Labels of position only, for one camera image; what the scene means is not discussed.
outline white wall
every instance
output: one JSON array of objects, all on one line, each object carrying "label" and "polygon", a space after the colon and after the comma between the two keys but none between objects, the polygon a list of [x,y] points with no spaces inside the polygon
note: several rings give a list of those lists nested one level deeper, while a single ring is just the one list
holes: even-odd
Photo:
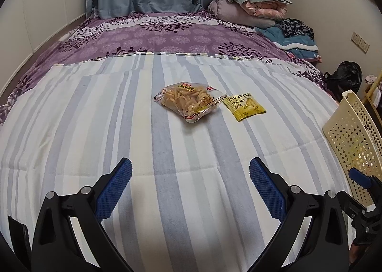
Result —
[{"label": "white wall", "polygon": [[[318,68],[333,73],[342,61],[358,63],[363,76],[382,70],[382,14],[373,0],[291,0],[288,17],[314,29],[322,55]],[[370,44],[367,54],[350,38],[358,33]]]},{"label": "white wall", "polygon": [[85,0],[5,0],[0,8],[0,95],[31,55],[85,14]]}]

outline plastic bag of cookies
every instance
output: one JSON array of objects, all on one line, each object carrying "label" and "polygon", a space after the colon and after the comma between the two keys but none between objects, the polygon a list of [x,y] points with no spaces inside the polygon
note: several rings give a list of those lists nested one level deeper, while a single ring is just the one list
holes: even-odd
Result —
[{"label": "plastic bag of cookies", "polygon": [[180,114],[187,122],[198,121],[213,111],[227,95],[206,84],[177,83],[164,87],[154,101]]}]

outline metal screw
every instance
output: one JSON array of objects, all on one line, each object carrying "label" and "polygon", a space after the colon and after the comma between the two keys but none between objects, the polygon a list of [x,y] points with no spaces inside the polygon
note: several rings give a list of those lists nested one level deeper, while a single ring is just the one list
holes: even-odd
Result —
[{"label": "metal screw", "polygon": [[47,195],[46,195],[46,198],[47,199],[52,199],[53,197],[54,197],[54,192],[53,191],[49,191],[48,193],[47,193]]},{"label": "metal screw", "polygon": [[334,192],[334,191],[329,190],[329,191],[327,192],[327,194],[328,194],[329,197],[331,197],[331,198],[335,198],[335,192]]},{"label": "metal screw", "polygon": [[92,191],[92,188],[90,188],[89,186],[82,187],[81,189],[82,194],[89,194],[91,191]]},{"label": "metal screw", "polygon": [[301,192],[301,188],[299,186],[292,186],[290,188],[292,190],[293,193],[300,193]]}]

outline yellow snack packet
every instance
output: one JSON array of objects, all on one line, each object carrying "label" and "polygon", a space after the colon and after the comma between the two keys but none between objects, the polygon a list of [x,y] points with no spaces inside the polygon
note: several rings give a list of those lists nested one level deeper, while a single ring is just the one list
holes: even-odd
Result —
[{"label": "yellow snack packet", "polygon": [[226,97],[223,103],[228,107],[237,121],[266,112],[250,93]]}]

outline white and blue striped blanket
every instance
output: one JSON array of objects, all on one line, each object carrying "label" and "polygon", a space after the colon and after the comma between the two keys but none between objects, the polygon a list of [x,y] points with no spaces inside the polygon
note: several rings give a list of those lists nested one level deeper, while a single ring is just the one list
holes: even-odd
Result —
[{"label": "white and blue striped blanket", "polygon": [[[307,193],[350,193],[321,130],[337,104],[296,71],[278,59],[169,53],[53,66],[0,128],[1,232],[10,242],[11,215],[32,238],[48,191],[76,193],[127,157],[132,179],[102,225],[136,272],[247,271],[279,225],[249,178],[252,158]],[[267,112],[237,122],[220,104],[188,124],[152,100],[181,81],[251,93]]]}]

